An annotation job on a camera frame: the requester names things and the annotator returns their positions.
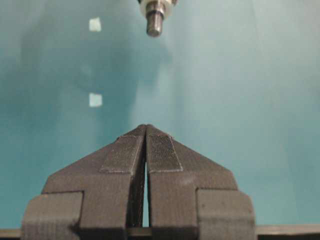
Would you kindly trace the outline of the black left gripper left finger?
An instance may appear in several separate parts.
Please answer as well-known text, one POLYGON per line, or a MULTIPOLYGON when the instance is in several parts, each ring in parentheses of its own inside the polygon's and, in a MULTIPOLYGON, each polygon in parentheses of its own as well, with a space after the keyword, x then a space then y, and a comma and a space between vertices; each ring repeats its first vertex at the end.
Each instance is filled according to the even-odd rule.
POLYGON ((146 125, 48 177, 29 201, 23 240, 125 240, 142 224, 146 125))

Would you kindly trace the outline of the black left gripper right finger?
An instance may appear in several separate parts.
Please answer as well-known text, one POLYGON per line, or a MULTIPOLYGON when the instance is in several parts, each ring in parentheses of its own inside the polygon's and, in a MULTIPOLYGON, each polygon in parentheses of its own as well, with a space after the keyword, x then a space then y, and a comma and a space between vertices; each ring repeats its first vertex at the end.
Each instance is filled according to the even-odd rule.
POLYGON ((155 240, 254 240, 255 211, 227 168, 148 125, 149 222, 155 240))

